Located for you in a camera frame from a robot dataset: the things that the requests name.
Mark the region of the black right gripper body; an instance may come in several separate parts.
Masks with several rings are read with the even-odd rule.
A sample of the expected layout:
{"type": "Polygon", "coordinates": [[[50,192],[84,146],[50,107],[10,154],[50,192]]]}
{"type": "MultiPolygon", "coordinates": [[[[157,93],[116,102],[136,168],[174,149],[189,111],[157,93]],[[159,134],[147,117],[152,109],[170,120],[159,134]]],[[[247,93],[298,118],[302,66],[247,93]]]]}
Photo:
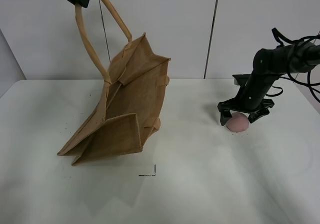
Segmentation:
{"type": "Polygon", "coordinates": [[[238,74],[233,75],[233,78],[239,85],[238,93],[234,98],[218,103],[219,111],[254,113],[275,105],[273,100],[265,98],[275,82],[274,75],[238,74]]]}

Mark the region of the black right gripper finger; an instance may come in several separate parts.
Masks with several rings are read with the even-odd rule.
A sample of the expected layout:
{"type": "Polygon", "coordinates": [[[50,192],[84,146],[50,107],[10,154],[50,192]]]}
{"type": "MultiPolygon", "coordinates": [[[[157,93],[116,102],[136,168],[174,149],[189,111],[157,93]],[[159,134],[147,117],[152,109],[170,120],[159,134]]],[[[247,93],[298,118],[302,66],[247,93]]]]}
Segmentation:
{"type": "Polygon", "coordinates": [[[225,126],[226,123],[232,118],[232,114],[230,110],[220,111],[220,124],[221,126],[225,126]]]}
{"type": "Polygon", "coordinates": [[[250,123],[254,123],[258,119],[269,115],[269,113],[270,113],[270,111],[268,110],[268,108],[262,108],[262,109],[258,109],[255,111],[250,111],[249,116],[248,116],[248,120],[250,123]]]}

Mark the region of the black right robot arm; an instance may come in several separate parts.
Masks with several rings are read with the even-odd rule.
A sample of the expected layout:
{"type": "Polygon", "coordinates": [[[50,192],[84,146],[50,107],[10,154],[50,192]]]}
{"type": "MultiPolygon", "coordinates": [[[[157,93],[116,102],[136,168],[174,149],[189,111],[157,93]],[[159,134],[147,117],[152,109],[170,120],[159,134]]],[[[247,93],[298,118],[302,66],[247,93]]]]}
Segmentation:
{"type": "Polygon", "coordinates": [[[237,95],[219,102],[220,124],[224,126],[231,118],[231,111],[247,113],[250,123],[254,123],[269,114],[274,106],[266,99],[269,89],[275,81],[285,74],[306,73],[320,63],[319,45],[299,43],[277,47],[273,50],[260,49],[253,60],[251,74],[233,75],[239,85],[237,95]]]}

